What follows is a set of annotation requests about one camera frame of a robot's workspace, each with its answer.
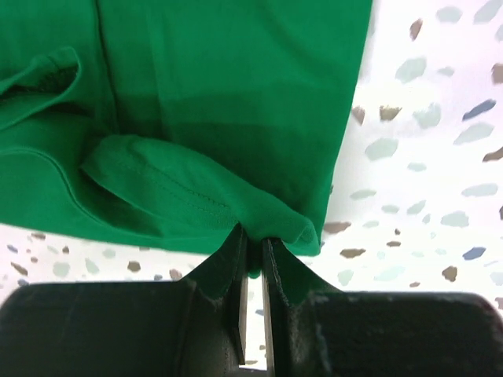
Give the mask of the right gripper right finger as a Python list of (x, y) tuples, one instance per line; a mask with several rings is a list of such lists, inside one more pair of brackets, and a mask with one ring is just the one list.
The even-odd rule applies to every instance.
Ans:
[(266, 239), (270, 376), (499, 376), (502, 319), (460, 292), (344, 292)]

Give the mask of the green t-shirt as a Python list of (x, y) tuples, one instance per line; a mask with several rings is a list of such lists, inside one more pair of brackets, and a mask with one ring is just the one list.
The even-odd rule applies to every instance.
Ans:
[(320, 251), (369, 1), (4, 1), (1, 221)]

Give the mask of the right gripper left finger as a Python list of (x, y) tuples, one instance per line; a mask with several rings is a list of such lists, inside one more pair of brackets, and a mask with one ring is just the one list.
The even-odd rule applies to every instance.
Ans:
[(246, 250), (234, 228), (177, 281), (31, 284), (1, 307), (4, 376), (224, 376), (244, 363)]

